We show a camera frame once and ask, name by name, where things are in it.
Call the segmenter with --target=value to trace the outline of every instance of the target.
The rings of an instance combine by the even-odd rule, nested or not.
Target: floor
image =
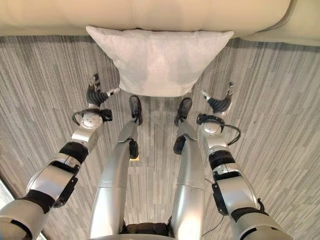
[[[73,112],[85,107],[91,76],[102,89],[115,88],[112,61],[87,36],[0,37],[0,177],[17,198],[29,178],[68,141],[77,126]],[[320,236],[320,47],[231,40],[206,68],[188,96],[189,122],[210,113],[205,90],[224,97],[235,84],[226,122],[239,126],[241,139],[231,151],[266,211],[294,239]],[[54,209],[43,232],[48,239],[88,237],[96,185],[122,126],[130,119],[128,98],[120,92],[105,108],[113,121],[78,175],[68,203]],[[182,97],[141,98],[140,162],[131,162],[125,221],[166,222],[171,215],[180,158],[173,153],[174,116]],[[234,133],[225,131],[227,139]],[[206,177],[212,180],[203,157]],[[207,184],[203,232],[221,220]],[[229,220],[203,237],[232,239]]]

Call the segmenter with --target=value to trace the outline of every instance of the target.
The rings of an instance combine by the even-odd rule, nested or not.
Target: wire
[[[204,180],[208,181],[209,183],[211,183],[211,185],[213,185],[214,183],[212,181],[210,181],[209,179],[205,178]]]
[[[212,181],[210,181],[209,179],[205,178],[204,180],[208,181],[209,183],[211,183],[211,184],[213,185],[213,182],[212,182]],[[218,223],[214,228],[211,228],[210,230],[206,231],[204,234],[202,234],[202,236],[201,236],[201,237],[203,237],[204,235],[206,235],[206,234],[208,234],[208,233],[212,232],[212,231],[213,231],[213,230],[215,230],[217,227],[219,227],[219,225],[222,223],[222,220],[223,220],[223,219],[224,219],[224,216],[222,216],[222,218],[221,218],[220,222],[219,222],[219,223]]]
[[[212,232],[213,230],[215,230],[217,227],[219,227],[219,225],[222,223],[222,220],[224,219],[224,216],[222,216],[222,218],[221,218],[221,220],[220,220],[220,222],[214,227],[214,228],[211,228],[210,230],[208,230],[208,231],[206,231],[204,234],[202,234],[202,236],[201,237],[203,237],[204,235],[206,235],[206,234],[208,234],[208,233],[210,233],[210,232]]]
[[[230,146],[230,145],[236,143],[241,137],[241,130],[236,126],[229,125],[229,124],[223,124],[223,126],[227,127],[227,128],[234,129],[234,130],[236,130],[238,132],[238,135],[234,139],[232,139],[230,142],[228,142],[227,145]]]

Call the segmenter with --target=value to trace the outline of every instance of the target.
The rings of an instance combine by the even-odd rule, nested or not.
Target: black cable
[[[214,228],[212,228],[212,229],[210,229],[210,230],[208,230],[208,231],[206,231],[204,234],[202,234],[202,236],[201,237],[203,237],[204,235],[206,235],[206,234],[208,234],[208,233],[210,233],[210,232],[212,232],[213,230],[215,230],[217,227],[219,227],[219,225],[222,223],[222,220],[224,219],[224,216],[222,216],[222,218],[221,218],[221,220],[220,220],[220,222],[214,227]]]
[[[209,183],[211,183],[211,184],[213,185],[213,182],[212,182],[212,181],[210,181],[209,179],[205,178],[204,180],[208,181]],[[202,234],[202,236],[201,236],[201,237],[203,237],[204,235],[206,235],[206,234],[208,234],[208,233],[212,232],[212,231],[213,231],[213,230],[215,230],[217,227],[219,227],[219,225],[222,223],[222,220],[223,220],[223,219],[224,219],[224,216],[222,216],[222,218],[221,218],[220,222],[219,222],[219,223],[218,223],[214,228],[211,228],[210,230],[206,231],[204,234]]]
[[[212,181],[210,181],[209,179],[205,178],[204,180],[208,181],[209,183],[214,184]]]
[[[241,130],[238,127],[233,126],[233,125],[229,125],[229,124],[225,124],[225,122],[221,118],[214,116],[214,115],[199,114],[197,117],[196,123],[198,125],[201,125],[203,123],[215,123],[215,124],[220,125],[222,127],[221,128],[222,130],[224,127],[236,130],[238,132],[238,135],[234,139],[232,139],[230,142],[228,142],[228,144],[227,144],[228,146],[237,142],[241,137]]]
[[[237,135],[233,140],[231,140],[230,142],[228,142],[227,145],[230,146],[230,145],[236,143],[236,142],[240,139],[240,137],[241,137],[241,130],[240,130],[238,127],[236,127],[236,126],[229,125],[229,124],[223,124],[223,126],[224,126],[224,127],[227,127],[227,128],[234,129],[234,130],[236,130],[236,131],[238,132],[238,135]]]
[[[72,114],[72,121],[77,124],[78,126],[80,126],[80,123],[78,122],[76,116],[77,115],[81,115],[82,117],[84,116],[85,113],[94,113],[99,115],[103,122],[106,121],[112,121],[112,112],[109,109],[97,109],[97,108],[88,108],[88,109],[84,109],[82,111],[77,111],[75,113]]]

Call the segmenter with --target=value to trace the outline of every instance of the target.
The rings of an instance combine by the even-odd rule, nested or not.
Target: silver robot leg
[[[124,224],[130,148],[138,137],[138,124],[129,121],[121,130],[117,144],[97,186],[89,227],[89,239],[119,234]]]
[[[177,136],[185,139],[170,221],[171,236],[179,240],[199,240],[205,212],[205,173],[197,133],[185,120],[179,122]]]

